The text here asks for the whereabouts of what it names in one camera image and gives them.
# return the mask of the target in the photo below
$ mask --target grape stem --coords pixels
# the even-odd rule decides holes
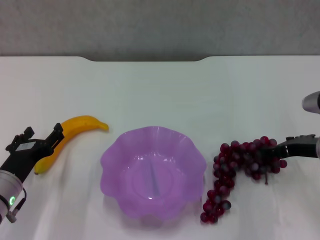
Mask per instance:
[[[265,173],[265,182],[264,182],[265,185],[268,185],[268,173],[266,172]]]

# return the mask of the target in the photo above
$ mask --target yellow banana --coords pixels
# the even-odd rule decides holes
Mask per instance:
[[[61,123],[61,125],[63,128],[64,139],[55,147],[51,156],[44,157],[35,164],[35,174],[43,174],[48,171],[55,163],[59,153],[67,142],[77,134],[93,129],[109,130],[109,126],[107,124],[99,121],[93,116],[76,116]]]

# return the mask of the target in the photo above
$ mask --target green indicator light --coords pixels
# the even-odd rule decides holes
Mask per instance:
[[[9,203],[10,203],[11,206],[15,203],[15,200],[16,200],[16,198],[15,198],[14,196],[12,196],[12,197],[10,198]]]

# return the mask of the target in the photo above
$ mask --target red grapes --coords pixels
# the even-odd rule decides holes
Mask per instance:
[[[207,192],[208,199],[203,204],[204,212],[200,219],[204,223],[216,223],[225,211],[231,208],[231,203],[226,200],[230,191],[235,186],[236,171],[243,169],[245,175],[255,181],[265,176],[265,184],[268,184],[268,173],[279,173],[280,168],[287,166],[287,161],[277,157],[263,156],[259,149],[263,147],[275,147],[277,141],[262,136],[253,142],[232,141],[231,144],[223,143],[220,153],[213,158],[213,175],[218,178],[213,183],[213,189]]]

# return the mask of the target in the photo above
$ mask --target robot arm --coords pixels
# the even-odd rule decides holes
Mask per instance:
[[[60,123],[54,126],[53,132],[45,140],[30,139],[34,134],[33,129],[27,127],[24,134],[16,135],[12,143],[5,148],[10,152],[10,156],[0,167],[0,223],[6,216],[11,223],[16,221],[16,214],[27,198],[23,182],[35,164],[52,155],[55,147],[64,139]],[[10,211],[22,190],[24,198]]]

